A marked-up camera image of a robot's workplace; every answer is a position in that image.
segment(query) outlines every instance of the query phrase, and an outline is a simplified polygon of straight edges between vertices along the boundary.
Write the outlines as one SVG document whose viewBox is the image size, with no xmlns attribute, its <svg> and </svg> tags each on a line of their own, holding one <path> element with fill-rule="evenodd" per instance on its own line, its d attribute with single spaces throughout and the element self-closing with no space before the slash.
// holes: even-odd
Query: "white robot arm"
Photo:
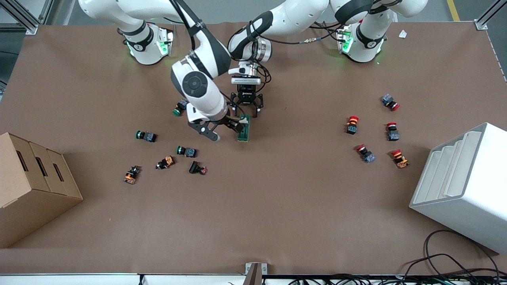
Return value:
<svg viewBox="0 0 507 285">
<path fill-rule="evenodd" d="M 237 31 L 229 40 L 228 49 L 234 59 L 266 62 L 271 57 L 271 43 L 261 36 L 299 34 L 313 24 L 328 5 L 340 24 L 356 23 L 366 16 L 372 3 L 373 0 L 286 0 Z M 301 44 L 315 40 L 317 38 L 308 39 Z"/>
<path fill-rule="evenodd" d="M 385 33 L 394 19 L 394 12 L 413 17 L 419 14 L 428 0 L 379 0 L 373 4 L 361 23 L 349 27 L 350 37 L 341 51 L 356 62 L 371 61 L 384 43 Z"/>
<path fill-rule="evenodd" d="M 114 23 L 126 39 L 130 54 L 141 64 L 154 64 L 168 54 L 171 36 L 166 29 L 127 15 L 115 0 L 79 0 L 91 18 Z"/>
<path fill-rule="evenodd" d="M 218 41 L 206 25 L 183 0 L 117 0 L 129 16 L 139 19 L 178 17 L 185 23 L 192 39 L 192 50 L 184 59 L 173 64 L 171 81 L 188 101 L 189 126 L 210 140 L 218 141 L 214 132 L 218 125 L 226 125 L 235 132 L 242 130 L 239 119 L 229 117 L 224 96 L 213 79 L 226 73 L 231 64 L 227 48 Z M 194 47 L 193 37 L 199 40 Z"/>
<path fill-rule="evenodd" d="M 218 125 L 226 125 L 236 132 L 242 130 L 239 119 L 228 116 L 229 109 L 225 99 L 212 81 L 228 71 L 231 56 L 227 48 L 211 34 L 183 0 L 79 1 L 83 11 L 91 17 L 117 24 L 125 37 L 135 34 L 137 39 L 147 46 L 141 52 L 148 52 L 152 44 L 158 44 L 149 29 L 153 25 L 147 25 L 143 20 L 162 17 L 181 19 L 192 39 L 192 49 L 184 59 L 173 64 L 171 81 L 178 92 L 189 101 L 189 126 L 214 141 L 220 138 L 214 132 Z M 195 48 L 194 37 L 199 40 L 198 48 Z M 131 46 L 135 48 L 136 45 L 140 43 L 133 43 Z"/>
</svg>

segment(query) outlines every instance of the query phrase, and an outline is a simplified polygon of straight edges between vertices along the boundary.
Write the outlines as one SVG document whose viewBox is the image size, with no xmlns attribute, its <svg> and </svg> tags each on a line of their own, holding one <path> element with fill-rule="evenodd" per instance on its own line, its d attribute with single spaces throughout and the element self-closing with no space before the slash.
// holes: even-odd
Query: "black cable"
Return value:
<svg viewBox="0 0 507 285">
<path fill-rule="evenodd" d="M 448 254 L 435 254 L 435 255 L 431 255 L 431 256 L 427 256 L 427 257 L 424 257 L 424 258 L 421 258 L 421 259 L 418 259 L 416 261 L 414 261 L 412 264 L 410 264 L 409 268 L 407 269 L 407 271 L 405 272 L 405 275 L 402 277 L 402 279 L 400 280 L 395 280 L 395 281 L 389 281 L 389 282 L 384 282 L 382 285 L 386 285 L 386 284 L 390 284 L 390 283 L 396 283 L 396 285 L 400 285 L 401 283 L 404 283 L 404 281 L 407 279 L 408 277 L 408 274 L 410 272 L 410 270 L 412 269 L 412 267 L 420 262 L 423 262 L 423 261 L 426 261 L 426 260 L 430 260 L 432 258 L 435 258 L 435 257 L 438 257 L 438 256 L 446 256 L 446 257 L 449 257 L 452 261 L 454 261 L 460 268 L 462 268 L 462 270 L 464 272 L 468 272 L 467 269 L 465 269 L 459 262 L 457 262 L 452 256 L 448 255 Z"/>
<path fill-rule="evenodd" d="M 289 284 L 287 284 L 287 285 L 292 285 L 292 284 L 294 284 L 294 283 L 296 283 L 296 282 L 297 282 L 297 283 L 298 283 L 298 285 L 299 285 L 299 281 L 302 281 L 304 285 L 309 285 L 310 283 L 308 283 L 308 280 L 310 280 L 310 281 L 312 281 L 312 282 L 315 282 L 316 284 L 320 285 L 320 283 L 319 283 L 319 282 L 317 282 L 315 279 L 309 279 L 309 278 L 298 278 L 298 279 L 293 280 L 292 282 L 290 282 L 290 283 L 289 283 Z"/>
<path fill-rule="evenodd" d="M 329 29 L 329 28 L 336 27 L 336 26 L 340 25 L 340 23 L 337 23 L 332 26 L 322 26 L 321 24 L 319 24 L 317 22 L 313 22 L 313 23 L 316 24 L 318 27 L 310 26 L 310 28 L 312 28 L 312 29 Z"/>
<path fill-rule="evenodd" d="M 316 24 L 316 25 L 318 25 L 318 26 L 319 26 L 320 28 L 322 28 L 322 29 L 324 29 L 324 28 L 325 28 L 325 27 L 324 27 L 324 25 L 321 25 L 321 24 L 319 24 L 319 23 L 317 23 L 317 22 L 315 22 L 315 24 Z M 325 29 L 326 29 L 326 31 L 328 32 L 329 36 L 330 36 L 333 40 L 335 40 L 335 41 L 337 41 L 337 42 L 343 42 L 343 41 L 341 41 L 341 40 L 339 40 L 338 38 L 335 38 L 335 37 L 333 36 L 333 33 L 334 33 L 334 32 L 336 32 L 336 30 L 337 30 L 337 29 L 339 29 L 339 28 L 341 28 L 342 26 L 343 26 L 343 25 L 340 25 L 340 26 L 339 26 L 339 27 L 337 27 L 336 29 L 329 29 L 329 28 L 325 28 Z"/>
<path fill-rule="evenodd" d="M 333 282 L 331 282 L 330 278 L 322 279 L 324 281 L 324 285 L 336 285 Z"/>
<path fill-rule="evenodd" d="M 188 31 L 190 29 L 190 26 L 189 26 L 189 24 L 187 22 L 187 19 L 183 15 L 181 7 L 175 2 L 175 0 L 169 0 L 169 1 L 171 2 L 171 4 L 176 9 L 176 12 L 178 13 L 179 17 L 182 19 L 183 24 L 185 25 L 185 28 L 187 28 L 187 31 Z M 190 42 L 192 43 L 192 50 L 195 50 L 195 39 L 194 39 L 194 37 L 190 37 Z"/>
<path fill-rule="evenodd" d="M 350 280 L 348 280 L 348 279 L 344 279 L 344 280 L 341 280 L 341 281 L 339 281 L 338 283 L 336 283 L 336 285 L 345 285 L 345 284 L 347 284 L 347 283 L 349 283 L 349 282 L 350 282 Z"/>
<path fill-rule="evenodd" d="M 266 86 L 266 83 L 271 82 L 271 73 L 259 60 L 255 60 L 255 63 L 257 63 L 259 65 L 257 67 L 257 72 L 260 73 L 260 75 L 264 77 L 264 82 L 263 82 L 262 86 L 258 90 L 256 90 L 256 92 L 260 92 L 264 88 L 264 86 Z"/>
<path fill-rule="evenodd" d="M 8 53 L 8 54 L 19 55 L 19 53 L 10 52 L 10 51 L 0 51 L 0 53 Z"/>
<path fill-rule="evenodd" d="M 239 104 L 234 103 L 234 102 L 232 101 L 232 99 L 231 99 L 229 96 L 227 96 L 225 93 L 223 93 L 222 91 L 220 91 L 220 93 L 222 93 L 222 95 L 223 95 L 223 96 L 224 96 L 227 100 L 229 100 L 229 102 L 230 102 L 231 104 L 233 104 L 233 105 L 235 105 L 236 107 L 238 107 L 238 109 L 239 109 L 239 110 L 243 113 L 243 115 L 244 115 L 244 116 L 246 116 L 245 111 L 243 111 L 243 109 L 239 106 Z"/>
<path fill-rule="evenodd" d="M 426 253 L 426 256 L 429 256 L 429 249 L 428 249 L 429 240 L 431 239 L 431 237 L 433 235 L 435 235 L 437 233 L 440 233 L 440 232 L 448 232 L 448 233 L 452 233 L 452 234 L 461 236 L 461 237 L 467 239 L 468 241 L 470 241 L 471 243 L 473 243 L 478 249 L 480 249 L 489 258 L 489 260 L 491 261 L 491 263 L 493 263 L 493 266 L 495 267 L 495 272 L 496 272 L 496 283 L 495 284 L 500 284 L 500 271 L 498 270 L 498 266 L 496 265 L 496 262 L 493 260 L 493 258 L 491 257 L 491 255 L 489 255 L 489 253 L 487 253 L 477 242 L 469 239 L 468 237 L 466 237 L 466 236 L 464 236 L 464 235 L 462 235 L 462 234 L 460 234 L 460 233 L 458 233 L 456 231 L 453 231 L 453 230 L 436 230 L 436 231 L 430 233 L 428 235 L 428 237 L 426 238 L 426 240 L 424 241 L 424 251 Z M 436 273 L 438 273 L 440 276 L 442 276 L 442 274 L 436 269 L 436 267 L 433 264 L 433 262 L 431 262 L 431 259 L 428 259 L 428 261 L 429 261 L 429 264 L 431 265 L 431 267 L 433 268 L 433 270 L 435 270 Z M 459 264 L 459 266 L 467 274 L 469 274 L 470 276 L 472 276 L 473 278 L 475 278 L 471 273 L 468 272 L 468 270 L 466 270 L 465 268 L 463 268 L 460 264 Z"/>
<path fill-rule="evenodd" d="M 357 281 L 359 281 L 359 283 L 361 285 L 366 285 L 366 283 L 364 282 L 364 280 L 368 282 L 368 285 L 372 285 L 372 283 L 370 282 L 370 280 L 368 278 L 365 278 L 365 277 L 363 277 L 361 275 L 351 275 L 351 274 L 340 274 L 340 275 L 343 276 L 343 277 L 352 279 L 352 280 L 357 280 Z"/>
<path fill-rule="evenodd" d="M 250 26 L 252 26 L 254 23 L 252 21 L 250 21 L 248 23 L 248 27 L 247 28 L 250 28 Z M 309 44 L 309 43 L 313 43 L 313 42 L 318 42 L 318 41 L 321 41 L 327 37 L 329 37 L 329 34 L 328 35 L 325 35 L 323 37 L 318 37 L 318 38 L 311 38 L 311 39 L 306 39 L 304 41 L 300 41 L 300 42 L 284 42 L 284 41 L 278 41 L 278 40 L 274 40 L 274 39 L 270 39 L 270 38 L 267 38 L 261 34 L 259 34 L 259 37 L 265 39 L 265 40 L 269 40 L 269 41 L 272 41 L 274 43 L 279 43 L 279 44 L 284 44 L 284 45 L 300 45 L 300 44 Z"/>
<path fill-rule="evenodd" d="M 164 17 L 164 19 L 166 19 L 166 20 L 167 20 L 167 21 L 169 21 L 169 22 L 176 23 L 176 24 L 183 24 L 183 22 L 174 21 L 174 20 L 171 20 L 171 19 L 166 18 L 166 17 Z"/>
<path fill-rule="evenodd" d="M 470 273 L 474 273 L 474 272 L 478 272 L 478 271 L 492 271 L 492 272 L 496 272 L 495 269 L 491 269 L 491 268 L 472 268 L 472 269 L 467 269 L 468 272 Z M 503 274 L 503 276 L 505 278 L 507 278 L 507 272 L 503 272 L 503 271 L 498 271 L 499 273 Z M 455 275 L 460 275 L 462 272 L 459 271 L 459 272 L 453 272 L 453 273 L 444 273 L 444 276 L 455 276 Z"/>
</svg>

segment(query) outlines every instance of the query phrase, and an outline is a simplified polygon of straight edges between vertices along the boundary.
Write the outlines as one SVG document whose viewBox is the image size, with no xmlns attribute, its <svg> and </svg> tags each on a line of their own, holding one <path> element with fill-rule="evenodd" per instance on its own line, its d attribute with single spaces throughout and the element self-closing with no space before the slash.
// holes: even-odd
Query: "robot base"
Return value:
<svg viewBox="0 0 507 285">
<path fill-rule="evenodd" d="M 152 41 L 142 49 L 142 46 L 134 44 L 130 46 L 130 55 L 135 57 L 137 62 L 144 65 L 151 65 L 159 62 L 164 56 L 169 55 L 172 46 L 174 33 L 172 30 L 160 28 L 154 24 L 147 24 L 147 27 L 152 30 L 154 37 Z"/>
<path fill-rule="evenodd" d="M 353 41 L 350 44 L 349 50 L 345 52 L 343 49 L 340 51 L 345 54 L 349 59 L 355 62 L 364 63 L 371 61 L 375 58 L 375 56 L 380 52 L 380 48 L 384 43 L 384 39 L 377 44 L 374 48 L 366 48 L 362 42 L 357 39 L 357 27 L 360 23 L 356 23 L 351 25 L 351 37 L 353 37 Z"/>
</svg>

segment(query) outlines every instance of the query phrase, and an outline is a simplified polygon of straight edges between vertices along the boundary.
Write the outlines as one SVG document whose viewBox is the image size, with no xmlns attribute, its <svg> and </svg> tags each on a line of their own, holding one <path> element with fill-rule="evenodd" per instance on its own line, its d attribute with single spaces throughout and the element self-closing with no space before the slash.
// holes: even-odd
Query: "brown work surface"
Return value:
<svg viewBox="0 0 507 285">
<path fill-rule="evenodd" d="M 210 30 L 226 43 L 239 27 Z M 408 208 L 429 150 L 486 121 L 507 129 L 505 82 L 486 32 L 471 22 L 394 23 L 366 64 L 340 56 L 331 39 L 275 44 L 266 107 L 248 143 L 225 127 L 211 142 L 171 113 L 180 95 L 170 67 L 190 45 L 184 30 L 171 58 L 143 66 L 115 29 L 41 26 L 25 38 L 0 103 L 0 133 L 64 153 L 84 201 L 0 250 L 0 272 L 235 273 L 250 261 L 275 274 L 404 272 L 443 228 Z M 235 89 L 228 75 L 215 82 Z M 386 93 L 401 104 L 396 112 L 381 104 Z M 344 133 L 351 115 L 360 118 L 356 135 Z M 391 121 L 398 142 L 386 139 Z M 159 139 L 137 140 L 137 130 Z M 375 162 L 362 162 L 360 144 Z M 176 156 L 178 145 L 199 150 L 206 176 L 188 173 L 193 159 Z M 398 148 L 406 169 L 388 155 Z M 155 170 L 167 155 L 177 163 Z M 123 182 L 133 165 L 142 166 L 134 186 Z M 430 251 L 491 267 L 449 234 Z M 507 257 L 495 259 L 505 270 Z M 422 264 L 412 273 L 430 271 Z"/>
</svg>

